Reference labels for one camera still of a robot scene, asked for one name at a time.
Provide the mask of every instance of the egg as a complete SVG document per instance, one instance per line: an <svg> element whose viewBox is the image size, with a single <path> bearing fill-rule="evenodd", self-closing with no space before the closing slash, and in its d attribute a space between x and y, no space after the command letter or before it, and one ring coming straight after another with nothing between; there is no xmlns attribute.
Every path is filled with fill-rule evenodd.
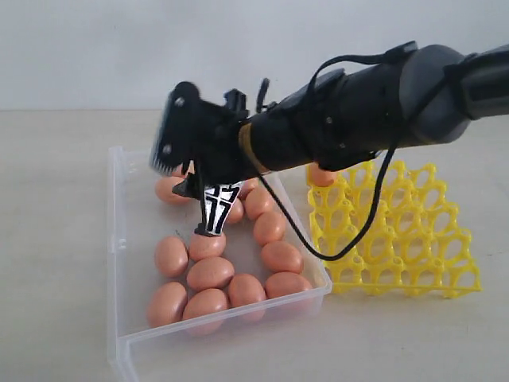
<svg viewBox="0 0 509 382"><path fill-rule="evenodd" d="M199 292L208 288L222 289L235 274L233 264L223 257L208 257L200 260L189 269L187 283Z"/></svg>
<svg viewBox="0 0 509 382"><path fill-rule="evenodd" d="M233 276L228 286L228 297L231 307L245 306L266 300L263 285L253 275L242 273ZM265 310L257 310L242 316L247 322L256 322L262 319Z"/></svg>
<svg viewBox="0 0 509 382"><path fill-rule="evenodd" d="M312 289L311 283L301 275L293 272L278 272L265 281L268 298L286 296Z"/></svg>
<svg viewBox="0 0 509 382"><path fill-rule="evenodd" d="M173 324L182 319L188 301L184 286L180 283L166 283L153 294L146 318L151 328Z"/></svg>
<svg viewBox="0 0 509 382"><path fill-rule="evenodd" d="M252 178L252 179L247 179L243 184L242 184L242 188L240 189L240 192L239 192L239 199L241 201L243 201L244 199L246 199L247 197L247 194L250 193L253 189L255 189L256 187L258 187L258 179L256 177Z"/></svg>
<svg viewBox="0 0 509 382"><path fill-rule="evenodd" d="M286 231L285 216L276 211L264 212L254 223L253 237L260 245L281 240Z"/></svg>
<svg viewBox="0 0 509 382"><path fill-rule="evenodd" d="M181 197L173 192L173 187L183 181L180 177L162 177L156 182L155 193L157 197L171 205L182 205L191 201L191 198Z"/></svg>
<svg viewBox="0 0 509 382"><path fill-rule="evenodd" d="M304 268L302 254L292 244L273 241L262 248L263 265L272 272L293 272L300 274Z"/></svg>
<svg viewBox="0 0 509 382"><path fill-rule="evenodd" d="M189 241L189 257L193 261L200 261L208 257L221 256L226 247L226 236L203 236L193 233Z"/></svg>
<svg viewBox="0 0 509 382"><path fill-rule="evenodd" d="M244 201L246 215L251 220L256 220L264 212L272 211L275 201L265 187L258 186L247 194Z"/></svg>
<svg viewBox="0 0 509 382"><path fill-rule="evenodd" d="M198 292L189 299L182 318L184 320L189 320L206 314L217 313L228 309L228 307L228 298L222 290L214 288L206 289ZM188 329L188 333L193 336L208 335L214 333L222 324L223 320L210 322L190 328Z"/></svg>
<svg viewBox="0 0 509 382"><path fill-rule="evenodd" d="M184 242L176 236L167 236L157 243L154 262L166 277L178 277L188 267L188 251Z"/></svg>
<svg viewBox="0 0 509 382"><path fill-rule="evenodd" d="M182 172L182 165L177 166L177 168L172 172L172 177L185 178L188 173L194 173L194 165L192 162L189 164L189 168L186 173Z"/></svg>
<svg viewBox="0 0 509 382"><path fill-rule="evenodd" d="M309 178L318 187L329 187L336 180L336 172L322 170L318 164L309 165Z"/></svg>
<svg viewBox="0 0 509 382"><path fill-rule="evenodd" d="M243 216L244 206L242 205L242 201L240 201L240 199L235 199L225 221L227 224L237 224L242 220Z"/></svg>

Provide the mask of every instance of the white table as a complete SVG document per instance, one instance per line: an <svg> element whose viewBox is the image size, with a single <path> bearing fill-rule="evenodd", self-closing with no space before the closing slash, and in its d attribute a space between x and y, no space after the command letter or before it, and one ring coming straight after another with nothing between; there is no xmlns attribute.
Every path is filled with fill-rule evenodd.
<svg viewBox="0 0 509 382"><path fill-rule="evenodd" d="M114 381L106 360L106 160L151 146L159 111L0 112L0 380ZM431 161L473 233L484 291L328 296L320 315L239 339L171 380L502 381L509 376L509 119L471 125ZM307 222L303 169L282 174Z"/></svg>

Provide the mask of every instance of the black wire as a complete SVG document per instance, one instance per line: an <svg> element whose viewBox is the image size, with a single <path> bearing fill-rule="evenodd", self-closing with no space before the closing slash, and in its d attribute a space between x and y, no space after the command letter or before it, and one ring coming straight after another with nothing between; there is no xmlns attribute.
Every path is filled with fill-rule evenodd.
<svg viewBox="0 0 509 382"><path fill-rule="evenodd" d="M337 59L336 60L332 59L330 61L334 61L333 63L339 62ZM345 248L343 248L337 255L332 255L332 256L323 255L320 252L318 252L306 240L306 238L302 234L301 230L295 224L295 222L293 221L292 217L290 216L288 210L283 205L283 203L281 202L279 197L276 195L276 193L274 192L272 187L270 187L269 183L266 181L266 179L263 177L263 175L258 171L258 169L256 168L255 164L249 159L249 157L247 157L247 155L245 155L246 159L248 160L248 162L253 167L253 169L254 169L254 171L256 173L257 178L261 181L261 183L263 183L263 185L265 186L267 191L270 193L270 195L276 201L276 204L281 209L281 211L282 211L283 215L285 215L286 219L289 221L289 224L292 226L292 228L295 231L295 233L297 234L299 240L305 245L305 247L308 249L308 251L310 251L318 259L322 259L322 260L326 260L326 261L335 261L335 260L343 258L347 253L349 253L362 240L364 235L366 235L367 231L369 231L369 228L371 227L371 225L372 225L372 223L373 223L373 221L375 219L376 212L377 212L377 209L378 209L378 205L379 205L379 201L380 201L380 193L382 192L383 179L384 179L384 177L385 177L385 175L387 173L387 169L389 168L390 160L394 156L394 152L398 148L398 145L399 145L399 143L400 143L400 141L402 139L402 136L406 132L406 128L408 128L414 122L414 120L429 105L429 103L431 103L431 101L433 101L433 99L445 87L446 84L447 84L447 79L443 78L435 86L433 86L424 95L424 97L422 98L421 102L418 103L418 105L416 106L416 108L414 109L412 114L408 117L406 122L402 123L402 125L399 127L399 129L397 129L397 131L396 131L396 133L394 135L394 139L393 139L391 145L389 146L389 149L387 150L387 154L386 154L385 158L383 159L383 163L382 163L382 165L380 167L379 174L378 174L378 176L376 178L375 191L373 192L373 200L371 202L371 208L370 208L370 212L369 212L369 214L367 216L366 222L364 223L363 227L359 230L359 233L356 235L356 237L354 237L352 239L352 241L350 243L348 243L348 245Z"/></svg>

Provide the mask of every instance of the yellow plastic egg crate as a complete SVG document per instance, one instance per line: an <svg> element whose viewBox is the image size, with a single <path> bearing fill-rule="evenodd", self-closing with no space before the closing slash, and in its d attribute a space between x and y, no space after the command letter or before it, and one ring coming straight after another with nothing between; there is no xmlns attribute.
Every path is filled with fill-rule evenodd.
<svg viewBox="0 0 509 382"><path fill-rule="evenodd" d="M408 170L396 161L385 177L375 220L364 238L343 258L325 261L333 293L362 288L380 295L403 290L418 296L432 290L455 298L481 290L479 269L470 255L471 233L458 227L459 208L447 201L447 184L437 167ZM378 169L364 162L337 173L329 187L310 186L309 220L316 249L335 255L367 219Z"/></svg>

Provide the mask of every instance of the clear plastic container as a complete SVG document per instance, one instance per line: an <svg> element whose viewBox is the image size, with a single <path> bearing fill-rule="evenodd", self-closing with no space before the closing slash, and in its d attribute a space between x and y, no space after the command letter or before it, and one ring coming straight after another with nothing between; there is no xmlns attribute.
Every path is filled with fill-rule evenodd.
<svg viewBox="0 0 509 382"><path fill-rule="evenodd" d="M183 361L183 354L201 357L229 346L229 338L265 325L277 325L289 318L320 311L323 297L332 289L322 262L308 253L288 227L285 240L301 249L305 257L303 275L312 283L306 292L274 298L249 306L150 329L146 307L154 291L169 279L160 276L153 263L153 250L164 236L179 235L187 241L200 221L199 202L184 206L163 205L153 188L158 175L149 166L149 151L126 152L122 147L109 151L108 171L108 359L117 377L126 382L169 380L172 365ZM266 177L304 232L278 175ZM261 281L270 274L262 267L260 248L252 238L252 223L243 221L227 226L224 257L236 273L251 273ZM256 323L243 315L265 310ZM223 321L220 329L205 337L193 337L190 328Z"/></svg>

